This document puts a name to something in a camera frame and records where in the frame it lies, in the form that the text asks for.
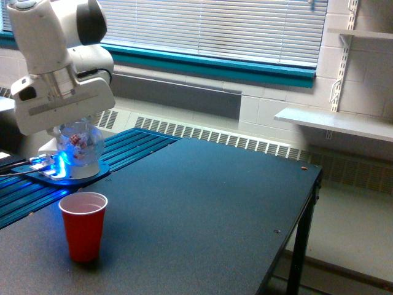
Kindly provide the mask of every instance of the blue ribbed mat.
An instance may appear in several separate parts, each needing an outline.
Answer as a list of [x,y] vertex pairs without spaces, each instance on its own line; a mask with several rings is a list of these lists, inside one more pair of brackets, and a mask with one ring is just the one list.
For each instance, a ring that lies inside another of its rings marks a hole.
[[[138,128],[129,129],[105,140],[101,160],[109,164],[111,172],[117,171],[178,139]],[[51,187],[22,176],[0,178],[0,229],[75,190]]]

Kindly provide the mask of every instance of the teal window frame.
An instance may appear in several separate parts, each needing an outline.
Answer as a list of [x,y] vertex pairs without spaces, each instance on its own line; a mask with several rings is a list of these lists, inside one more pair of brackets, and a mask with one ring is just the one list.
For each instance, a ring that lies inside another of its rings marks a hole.
[[[0,46],[2,45],[17,47],[11,32],[0,32]],[[101,46],[108,50],[114,61],[117,62],[194,73],[218,79],[244,81],[245,83],[249,81],[312,88],[316,76],[316,70],[310,68],[209,58],[106,43],[101,43]]]

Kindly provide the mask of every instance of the clear plastic container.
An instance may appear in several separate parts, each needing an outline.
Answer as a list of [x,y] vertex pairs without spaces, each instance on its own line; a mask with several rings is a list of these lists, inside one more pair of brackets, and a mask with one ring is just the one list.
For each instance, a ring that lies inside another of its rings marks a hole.
[[98,161],[104,151],[101,131],[87,120],[60,126],[57,148],[63,151],[63,159],[68,165],[86,166]]

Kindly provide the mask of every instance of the red plastic cup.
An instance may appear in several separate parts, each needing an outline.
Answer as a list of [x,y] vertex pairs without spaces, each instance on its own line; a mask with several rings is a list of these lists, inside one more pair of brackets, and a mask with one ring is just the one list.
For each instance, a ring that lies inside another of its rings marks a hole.
[[73,261],[88,262],[98,258],[107,204],[107,198],[96,192],[76,192],[60,201]]

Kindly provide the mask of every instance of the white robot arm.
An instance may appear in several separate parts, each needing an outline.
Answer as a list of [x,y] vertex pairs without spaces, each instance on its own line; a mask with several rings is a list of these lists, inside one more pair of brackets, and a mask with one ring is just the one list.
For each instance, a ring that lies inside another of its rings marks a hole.
[[96,0],[11,0],[7,10],[29,72],[11,87],[23,134],[114,107],[113,59],[99,45],[106,19]]

